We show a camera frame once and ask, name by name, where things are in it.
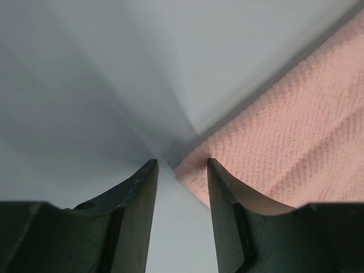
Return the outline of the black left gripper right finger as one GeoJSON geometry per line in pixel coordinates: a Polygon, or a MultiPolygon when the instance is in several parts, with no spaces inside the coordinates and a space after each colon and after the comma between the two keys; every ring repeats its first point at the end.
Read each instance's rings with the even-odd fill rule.
{"type": "Polygon", "coordinates": [[[275,201],[208,159],[219,272],[362,272],[363,203],[275,201]]]}

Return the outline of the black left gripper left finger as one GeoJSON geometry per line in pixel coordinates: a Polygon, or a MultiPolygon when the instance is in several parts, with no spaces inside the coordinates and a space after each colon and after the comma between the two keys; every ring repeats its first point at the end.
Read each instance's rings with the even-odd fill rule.
{"type": "Polygon", "coordinates": [[[73,209],[1,202],[1,271],[145,272],[158,173],[151,159],[73,209]]]}

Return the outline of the small pink cloth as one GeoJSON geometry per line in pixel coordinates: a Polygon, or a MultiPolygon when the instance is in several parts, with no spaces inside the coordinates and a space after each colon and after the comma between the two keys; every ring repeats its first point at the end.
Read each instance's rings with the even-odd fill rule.
{"type": "Polygon", "coordinates": [[[209,204],[206,165],[290,206],[363,200],[363,12],[176,168],[209,204]]]}

